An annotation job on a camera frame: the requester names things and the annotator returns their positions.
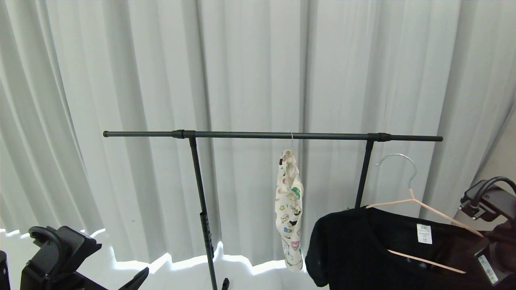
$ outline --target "black shirt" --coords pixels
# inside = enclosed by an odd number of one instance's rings
[[[432,244],[419,243],[417,224],[431,227]],[[516,275],[492,286],[463,256],[480,240],[466,229],[365,207],[320,218],[310,238],[306,268],[330,289],[514,290]],[[466,274],[392,254],[427,259]]]

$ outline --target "horizontal rod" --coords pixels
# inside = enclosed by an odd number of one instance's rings
[[[256,139],[319,139],[319,140],[372,140],[372,141],[431,141],[441,142],[440,136],[391,135],[387,133],[279,133],[279,132],[210,132],[210,131],[139,131],[109,132],[104,137],[173,137],[173,138],[256,138]]]

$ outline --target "light under curtain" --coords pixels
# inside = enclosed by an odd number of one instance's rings
[[[2,1],[2,228],[105,228],[117,261],[204,253],[189,144],[102,131],[442,135],[376,143],[363,204],[414,193],[453,216],[514,101],[516,2]],[[290,140],[199,139],[214,244],[281,260]],[[353,207],[365,143],[294,142],[302,248]],[[426,216],[418,207],[386,210]]]

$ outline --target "beige wall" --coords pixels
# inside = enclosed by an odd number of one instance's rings
[[[494,144],[492,153],[477,174],[475,182],[495,176],[506,176],[516,182],[516,114],[513,114],[514,111],[514,109],[511,111],[509,120],[507,120],[505,127],[500,132],[501,135]],[[499,182],[496,185],[513,193],[506,183]],[[457,211],[455,219],[477,230],[488,231],[492,230],[497,224],[507,220],[504,217],[498,217],[492,222],[474,221],[461,211]]]

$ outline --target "barcode sticker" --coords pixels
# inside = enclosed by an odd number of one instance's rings
[[[495,272],[493,271],[491,264],[489,264],[489,261],[487,261],[486,256],[482,255],[482,256],[478,257],[478,260],[480,261],[480,264],[482,265],[484,272],[486,272],[487,277],[489,278],[489,281],[491,281],[491,284],[498,282],[498,277],[496,276]]]
[[[423,244],[432,244],[432,228],[429,225],[417,224],[417,241]]]

